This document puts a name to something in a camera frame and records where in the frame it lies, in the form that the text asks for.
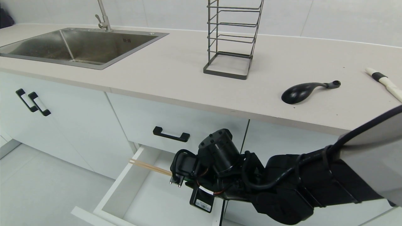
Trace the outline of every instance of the barcode label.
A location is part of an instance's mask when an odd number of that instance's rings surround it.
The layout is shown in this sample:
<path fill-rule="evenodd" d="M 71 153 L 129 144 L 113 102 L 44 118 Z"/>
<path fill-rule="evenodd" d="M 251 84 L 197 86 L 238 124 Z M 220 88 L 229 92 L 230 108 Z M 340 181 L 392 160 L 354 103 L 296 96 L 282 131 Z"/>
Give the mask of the barcode label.
<path fill-rule="evenodd" d="M 206 211 L 208 211 L 208 212 L 211 211 L 211 206 L 208 205 L 208 204 L 206 204 L 205 202 L 199 200 L 199 199 L 197 199 L 197 200 L 195 201 L 195 205 L 197 205 L 198 207 L 203 208 L 204 210 L 206 210 Z"/>

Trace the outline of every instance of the black spoon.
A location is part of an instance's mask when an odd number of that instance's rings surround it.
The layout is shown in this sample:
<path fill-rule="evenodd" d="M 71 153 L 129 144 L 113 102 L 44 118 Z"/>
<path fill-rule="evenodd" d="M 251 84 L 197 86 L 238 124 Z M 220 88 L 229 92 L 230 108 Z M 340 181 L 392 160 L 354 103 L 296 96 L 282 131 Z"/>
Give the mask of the black spoon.
<path fill-rule="evenodd" d="M 319 83 L 319 82 L 309 82 L 298 84 L 295 86 L 290 87 L 282 94 L 282 100 L 287 104 L 296 104 L 299 102 L 304 101 L 313 90 L 319 86 L 328 88 L 328 89 L 335 89 L 340 87 L 339 81 L 333 81 L 330 83 Z"/>

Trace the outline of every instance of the drawer handle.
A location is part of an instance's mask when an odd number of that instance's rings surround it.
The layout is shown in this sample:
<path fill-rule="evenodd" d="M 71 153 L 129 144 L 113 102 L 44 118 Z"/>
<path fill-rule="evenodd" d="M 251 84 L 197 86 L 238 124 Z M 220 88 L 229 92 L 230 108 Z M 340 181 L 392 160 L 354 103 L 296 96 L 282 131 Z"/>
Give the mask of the drawer handle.
<path fill-rule="evenodd" d="M 39 111 L 42 113 L 43 116 L 48 116 L 51 114 L 50 111 L 47 109 L 42 111 L 42 109 L 35 102 L 35 99 L 38 97 L 38 94 L 36 94 L 35 92 L 31 92 L 30 94 L 28 94 L 28 96 L 31 99 L 31 101 L 35 104 L 35 106 L 39 109 Z"/>
<path fill-rule="evenodd" d="M 22 95 L 25 94 L 25 91 L 23 89 L 19 89 L 15 91 L 15 93 L 18 95 L 18 97 L 24 102 L 25 106 L 31 111 L 31 112 L 36 112 L 38 108 L 36 106 L 29 107 L 28 104 L 24 101 Z"/>
<path fill-rule="evenodd" d="M 190 134 L 187 134 L 187 133 L 182 133 L 180 137 L 175 137 L 175 136 L 163 134 L 162 130 L 163 130 L 162 127 L 155 126 L 155 129 L 153 131 L 154 135 L 169 138 L 169 139 L 172 139 L 172 140 L 181 141 L 181 142 L 187 142 L 189 140 L 189 138 L 190 138 Z"/>

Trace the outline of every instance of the faucet handle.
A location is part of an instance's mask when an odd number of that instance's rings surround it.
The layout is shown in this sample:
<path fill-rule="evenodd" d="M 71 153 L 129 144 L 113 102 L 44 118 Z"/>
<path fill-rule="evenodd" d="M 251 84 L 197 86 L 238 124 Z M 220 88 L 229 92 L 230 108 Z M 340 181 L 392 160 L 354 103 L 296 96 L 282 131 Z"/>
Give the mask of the faucet handle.
<path fill-rule="evenodd" d="M 95 14 L 95 17 L 98 19 L 99 23 L 101 24 L 101 23 L 102 23 L 102 21 L 101 21 L 101 19 L 100 19 L 99 15 L 98 15 L 98 14 Z"/>

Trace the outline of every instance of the faucet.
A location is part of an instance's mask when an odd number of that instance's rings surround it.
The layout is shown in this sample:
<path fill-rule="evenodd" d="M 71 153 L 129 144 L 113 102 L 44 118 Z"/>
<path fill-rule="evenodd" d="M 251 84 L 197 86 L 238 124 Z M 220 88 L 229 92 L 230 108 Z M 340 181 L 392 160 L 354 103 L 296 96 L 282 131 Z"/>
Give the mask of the faucet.
<path fill-rule="evenodd" d="M 103 3 L 102 0 L 98 0 L 99 3 L 99 7 L 100 7 L 100 11 L 102 13 L 102 17 L 103 17 L 103 22 L 101 21 L 100 17 L 98 14 L 95 14 L 95 17 L 98 19 L 99 21 L 99 28 L 104 29 L 106 28 L 106 32 L 112 31 L 112 28 L 110 27 L 110 22 L 109 22 L 109 18 L 106 16 L 106 12 L 105 12 L 105 8 L 103 7 Z"/>

